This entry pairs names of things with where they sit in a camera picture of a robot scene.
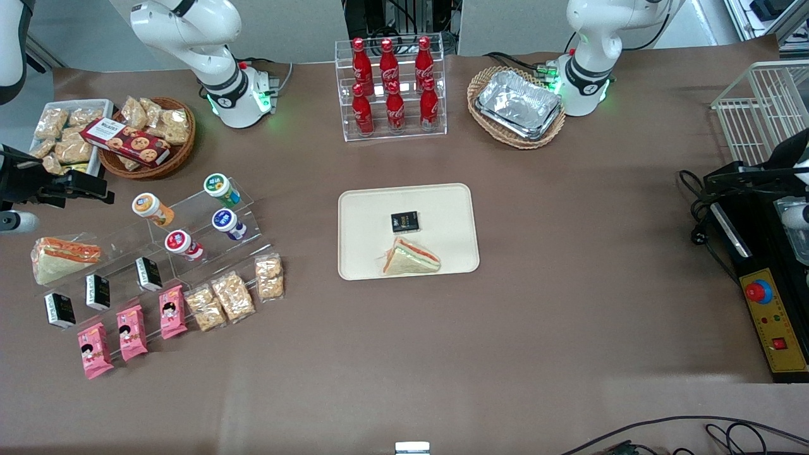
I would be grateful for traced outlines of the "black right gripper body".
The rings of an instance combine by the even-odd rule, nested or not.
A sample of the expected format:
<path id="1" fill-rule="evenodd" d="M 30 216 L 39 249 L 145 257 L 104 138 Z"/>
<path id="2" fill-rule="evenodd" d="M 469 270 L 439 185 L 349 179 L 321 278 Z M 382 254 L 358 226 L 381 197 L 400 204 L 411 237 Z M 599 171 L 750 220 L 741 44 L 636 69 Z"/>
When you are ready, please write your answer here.
<path id="1" fill-rule="evenodd" d="M 2 145 L 1 196 L 2 206 L 15 204 L 48 204 L 64 207 L 68 195 L 57 179 L 48 173 L 40 159 Z"/>

